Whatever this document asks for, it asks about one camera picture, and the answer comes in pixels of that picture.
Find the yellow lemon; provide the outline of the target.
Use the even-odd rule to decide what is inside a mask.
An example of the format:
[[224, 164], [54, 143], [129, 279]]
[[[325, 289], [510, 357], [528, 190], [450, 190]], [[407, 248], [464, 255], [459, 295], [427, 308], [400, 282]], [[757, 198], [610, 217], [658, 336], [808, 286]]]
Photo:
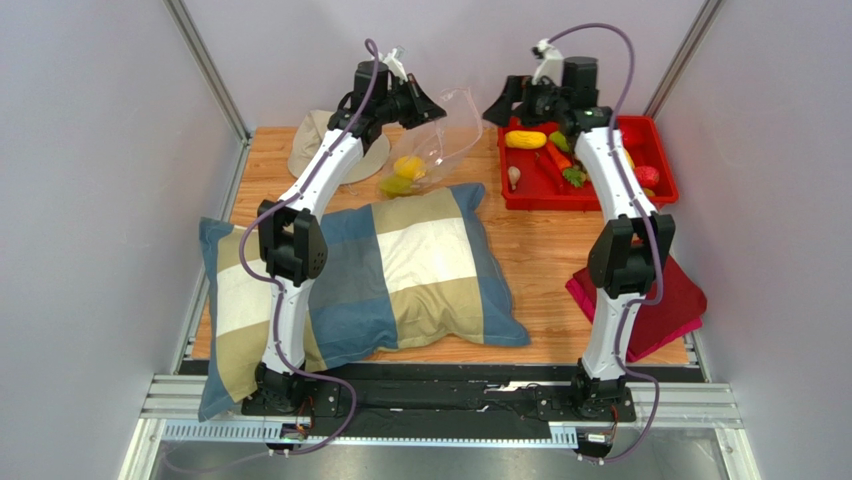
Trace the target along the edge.
[[428, 171], [426, 162], [415, 155], [397, 158], [392, 169], [396, 176], [412, 182], [424, 178]]

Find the yellow banana bunch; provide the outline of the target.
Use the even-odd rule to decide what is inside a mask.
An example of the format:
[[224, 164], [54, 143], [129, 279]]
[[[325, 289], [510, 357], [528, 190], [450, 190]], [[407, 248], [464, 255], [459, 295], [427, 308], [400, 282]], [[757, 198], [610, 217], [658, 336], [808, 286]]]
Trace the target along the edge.
[[636, 165], [635, 165], [635, 162], [634, 162], [633, 157], [631, 156], [630, 152], [626, 148], [624, 148], [623, 153], [625, 154], [627, 163], [629, 164], [631, 170], [635, 170]]

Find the clear zip top bag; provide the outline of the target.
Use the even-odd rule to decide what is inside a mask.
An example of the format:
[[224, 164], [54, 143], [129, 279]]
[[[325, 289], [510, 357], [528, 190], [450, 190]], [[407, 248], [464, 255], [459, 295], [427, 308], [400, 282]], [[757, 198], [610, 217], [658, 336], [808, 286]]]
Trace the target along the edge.
[[482, 138], [483, 121], [471, 88], [445, 89], [436, 103], [447, 111], [447, 117], [405, 131], [393, 143], [379, 181], [394, 175], [392, 166], [397, 158], [419, 156], [428, 171], [424, 178], [414, 181], [415, 193], [410, 196], [424, 194], [449, 177]]

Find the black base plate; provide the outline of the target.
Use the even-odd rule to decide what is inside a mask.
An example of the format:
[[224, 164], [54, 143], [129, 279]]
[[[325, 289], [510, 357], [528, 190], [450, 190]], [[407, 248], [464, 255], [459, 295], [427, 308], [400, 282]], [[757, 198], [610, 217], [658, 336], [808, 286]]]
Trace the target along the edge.
[[300, 431], [311, 438], [338, 432], [344, 439], [412, 441], [544, 441], [551, 424], [632, 423], [649, 381], [627, 383], [627, 399], [596, 418], [570, 405], [573, 366], [349, 365], [334, 381], [308, 379], [296, 413], [268, 407], [256, 392], [233, 400], [202, 394], [191, 418], [210, 423], [231, 415], [263, 421], [274, 442]]

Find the folded red cloth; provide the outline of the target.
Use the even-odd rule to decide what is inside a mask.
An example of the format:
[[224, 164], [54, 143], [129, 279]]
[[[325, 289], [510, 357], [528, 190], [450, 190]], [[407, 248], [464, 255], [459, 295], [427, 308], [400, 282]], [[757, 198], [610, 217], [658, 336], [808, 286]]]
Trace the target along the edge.
[[[703, 323], [701, 315], [707, 310], [707, 298], [682, 270], [673, 257], [664, 267], [664, 294], [654, 306], [640, 307], [627, 348], [627, 360], [636, 362], [661, 349]], [[575, 272], [565, 285], [586, 319], [593, 323], [596, 289], [588, 269]]]

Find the green pear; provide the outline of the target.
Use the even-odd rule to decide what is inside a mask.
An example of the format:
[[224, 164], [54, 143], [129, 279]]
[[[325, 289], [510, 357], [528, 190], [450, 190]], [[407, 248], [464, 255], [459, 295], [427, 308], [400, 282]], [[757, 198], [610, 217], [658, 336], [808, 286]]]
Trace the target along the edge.
[[572, 147], [569, 144], [566, 136], [562, 134], [560, 131], [556, 130], [551, 132], [548, 135], [549, 141], [558, 149], [566, 154], [570, 154], [572, 152]]

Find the yellow corn cob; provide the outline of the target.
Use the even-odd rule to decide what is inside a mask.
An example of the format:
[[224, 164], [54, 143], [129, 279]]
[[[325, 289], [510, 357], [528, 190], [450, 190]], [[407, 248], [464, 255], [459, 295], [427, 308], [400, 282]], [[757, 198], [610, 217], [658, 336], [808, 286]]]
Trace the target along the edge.
[[539, 131], [511, 130], [504, 134], [507, 148], [519, 150], [536, 150], [543, 148], [548, 142], [548, 136]]

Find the red chili pepper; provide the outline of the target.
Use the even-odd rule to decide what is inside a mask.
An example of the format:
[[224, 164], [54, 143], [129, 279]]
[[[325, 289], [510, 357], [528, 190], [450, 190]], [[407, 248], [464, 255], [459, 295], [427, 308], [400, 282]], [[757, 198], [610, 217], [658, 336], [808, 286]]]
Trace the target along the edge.
[[562, 172], [558, 169], [552, 158], [547, 154], [536, 153], [535, 163], [544, 172], [559, 195], [565, 194], [566, 181]]

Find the plaid pillow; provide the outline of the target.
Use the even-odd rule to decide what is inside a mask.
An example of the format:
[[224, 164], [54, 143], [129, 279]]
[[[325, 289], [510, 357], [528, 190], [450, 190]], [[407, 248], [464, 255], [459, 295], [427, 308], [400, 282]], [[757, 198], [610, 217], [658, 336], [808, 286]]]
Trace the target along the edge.
[[[309, 296], [305, 369], [334, 369], [448, 335], [528, 345], [477, 215], [484, 196], [482, 184], [467, 183], [326, 214], [329, 258]], [[204, 218], [199, 241], [214, 335], [202, 394], [238, 400], [257, 388], [273, 292], [249, 275], [264, 266], [255, 233]]]

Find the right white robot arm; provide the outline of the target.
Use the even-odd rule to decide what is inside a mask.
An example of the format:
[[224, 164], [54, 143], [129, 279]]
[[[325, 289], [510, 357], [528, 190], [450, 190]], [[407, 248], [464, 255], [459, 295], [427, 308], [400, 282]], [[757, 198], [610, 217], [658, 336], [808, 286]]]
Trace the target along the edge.
[[616, 115], [598, 104], [597, 61], [545, 58], [533, 75], [510, 75], [482, 115], [499, 127], [553, 123], [586, 169], [605, 224], [587, 269], [596, 288], [589, 344], [571, 383], [575, 414], [596, 418], [627, 399], [626, 349], [650, 291], [663, 292], [674, 219], [656, 211], [624, 156]]

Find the red plastic tray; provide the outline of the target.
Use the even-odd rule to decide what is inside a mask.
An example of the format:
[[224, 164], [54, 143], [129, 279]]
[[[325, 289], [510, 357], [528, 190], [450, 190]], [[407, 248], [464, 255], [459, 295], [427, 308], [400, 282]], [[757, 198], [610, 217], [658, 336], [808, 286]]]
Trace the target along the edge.
[[[621, 116], [621, 122], [633, 122], [642, 128], [645, 143], [633, 149], [627, 149], [636, 166], [650, 165], [657, 168], [661, 180], [657, 187], [649, 189], [653, 192], [651, 202], [657, 208], [673, 204], [679, 199], [671, 169], [666, 158], [663, 144], [658, 135], [654, 121], [646, 116]], [[504, 134], [511, 130], [524, 130], [517, 119], [513, 119], [508, 127], [497, 130], [497, 147], [501, 164], [502, 196], [505, 205], [510, 210], [556, 210], [556, 211], [598, 211], [600, 205], [593, 186], [587, 182], [582, 188], [565, 185], [565, 194], [559, 195], [554, 186], [536, 163], [536, 153], [547, 154], [545, 147], [536, 150], [519, 150], [507, 148]], [[507, 177], [507, 169], [515, 166], [521, 171], [521, 178], [515, 191], [511, 191]]]

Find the aluminium frame rail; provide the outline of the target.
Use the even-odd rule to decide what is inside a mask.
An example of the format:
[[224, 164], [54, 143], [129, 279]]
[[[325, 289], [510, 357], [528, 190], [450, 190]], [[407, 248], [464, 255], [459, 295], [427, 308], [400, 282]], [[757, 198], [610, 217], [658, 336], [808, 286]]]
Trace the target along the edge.
[[346, 386], [308, 383], [297, 406], [255, 393], [209, 420], [199, 416], [203, 387], [200, 376], [153, 379], [122, 478], [147, 478], [161, 442], [171, 435], [277, 447], [329, 440], [335, 445], [557, 448], [602, 462], [602, 447], [631, 429], [640, 440], [665, 429], [710, 430], [730, 478], [759, 475], [726, 384], [634, 382], [617, 400], [578, 407], [573, 386], [562, 377], [513, 380], [457, 369], [398, 379], [355, 372]]

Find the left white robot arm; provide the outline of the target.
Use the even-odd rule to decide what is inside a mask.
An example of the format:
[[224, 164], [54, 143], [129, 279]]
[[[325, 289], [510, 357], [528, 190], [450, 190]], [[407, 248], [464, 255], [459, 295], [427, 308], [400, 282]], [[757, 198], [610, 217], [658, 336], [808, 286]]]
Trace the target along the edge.
[[259, 205], [259, 253], [273, 300], [267, 346], [255, 381], [256, 395], [268, 407], [290, 414], [304, 403], [303, 334], [310, 290], [328, 259], [320, 223], [335, 191], [384, 126], [397, 123], [413, 129], [445, 115], [392, 55], [364, 61], [306, 169], [278, 200]]

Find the orange carrot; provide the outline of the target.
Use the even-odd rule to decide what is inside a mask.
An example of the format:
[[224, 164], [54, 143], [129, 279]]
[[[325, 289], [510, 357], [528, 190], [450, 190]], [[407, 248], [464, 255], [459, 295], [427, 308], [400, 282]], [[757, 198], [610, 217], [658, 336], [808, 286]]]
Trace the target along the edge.
[[558, 146], [552, 142], [545, 145], [545, 149], [550, 157], [552, 164], [558, 170], [562, 180], [574, 188], [582, 188], [587, 181], [586, 173], [563, 152]]

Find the garlic bulb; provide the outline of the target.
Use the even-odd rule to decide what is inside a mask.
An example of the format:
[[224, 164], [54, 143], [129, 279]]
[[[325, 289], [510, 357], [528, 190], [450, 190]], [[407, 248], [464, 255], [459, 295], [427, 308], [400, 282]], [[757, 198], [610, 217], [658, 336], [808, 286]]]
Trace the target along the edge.
[[510, 190], [515, 191], [516, 188], [517, 188], [518, 182], [521, 178], [521, 171], [515, 166], [510, 166], [507, 169], [507, 177], [508, 177], [508, 181], [509, 181]]

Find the beige bucket hat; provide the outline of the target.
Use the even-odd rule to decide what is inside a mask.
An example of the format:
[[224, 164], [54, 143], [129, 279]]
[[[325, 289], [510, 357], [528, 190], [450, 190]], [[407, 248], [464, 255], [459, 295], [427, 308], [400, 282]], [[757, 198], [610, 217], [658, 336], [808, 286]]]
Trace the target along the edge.
[[[326, 135], [331, 111], [311, 110], [299, 125], [292, 142], [287, 168], [294, 178], [305, 171], [310, 161], [319, 152]], [[388, 137], [382, 134], [345, 176], [342, 184], [353, 184], [375, 175], [387, 162], [391, 151]]]

